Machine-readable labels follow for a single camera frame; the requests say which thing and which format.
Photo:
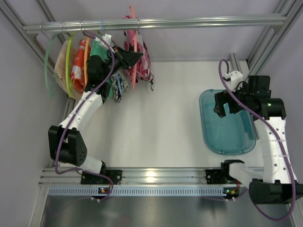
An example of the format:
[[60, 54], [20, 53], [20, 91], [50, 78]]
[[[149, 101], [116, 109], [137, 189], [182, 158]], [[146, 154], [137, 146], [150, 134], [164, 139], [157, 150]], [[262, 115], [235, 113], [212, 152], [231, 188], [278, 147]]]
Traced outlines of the pink camouflage trousers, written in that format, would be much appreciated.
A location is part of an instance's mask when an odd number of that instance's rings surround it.
[[151, 68], [151, 60], [148, 52], [147, 45], [143, 40], [141, 33], [135, 30], [124, 31], [124, 49], [130, 52], [141, 52], [143, 56], [127, 71], [127, 76], [132, 83], [132, 90], [135, 88], [135, 84], [144, 80], [150, 83], [153, 90], [154, 74]]

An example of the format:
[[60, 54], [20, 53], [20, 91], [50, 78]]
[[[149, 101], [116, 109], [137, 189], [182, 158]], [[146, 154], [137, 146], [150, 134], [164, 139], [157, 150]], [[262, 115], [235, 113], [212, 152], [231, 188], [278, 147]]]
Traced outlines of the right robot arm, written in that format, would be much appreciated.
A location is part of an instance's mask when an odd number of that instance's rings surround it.
[[214, 95], [214, 112], [225, 117], [227, 104], [231, 114], [247, 110], [253, 116], [264, 164], [259, 173], [244, 161], [226, 160], [221, 164], [226, 176], [247, 187], [254, 204], [294, 204], [303, 196], [303, 185], [290, 164], [285, 106], [282, 99], [272, 98], [270, 76], [249, 76], [244, 82], [233, 72], [221, 81], [225, 90]]

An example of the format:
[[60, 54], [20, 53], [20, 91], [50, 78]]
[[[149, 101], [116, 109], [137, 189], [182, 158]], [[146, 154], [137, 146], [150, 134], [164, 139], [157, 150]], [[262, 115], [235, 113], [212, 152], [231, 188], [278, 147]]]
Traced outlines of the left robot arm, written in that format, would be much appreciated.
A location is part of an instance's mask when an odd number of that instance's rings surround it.
[[106, 164], [88, 155], [81, 131], [109, 96], [109, 78], [120, 69], [130, 69], [143, 56], [141, 52], [126, 51], [118, 46], [114, 46], [108, 54], [105, 61], [98, 55], [88, 58], [88, 82], [80, 101], [64, 121], [48, 130], [51, 159], [56, 164], [71, 164], [74, 169], [92, 175], [105, 175]]

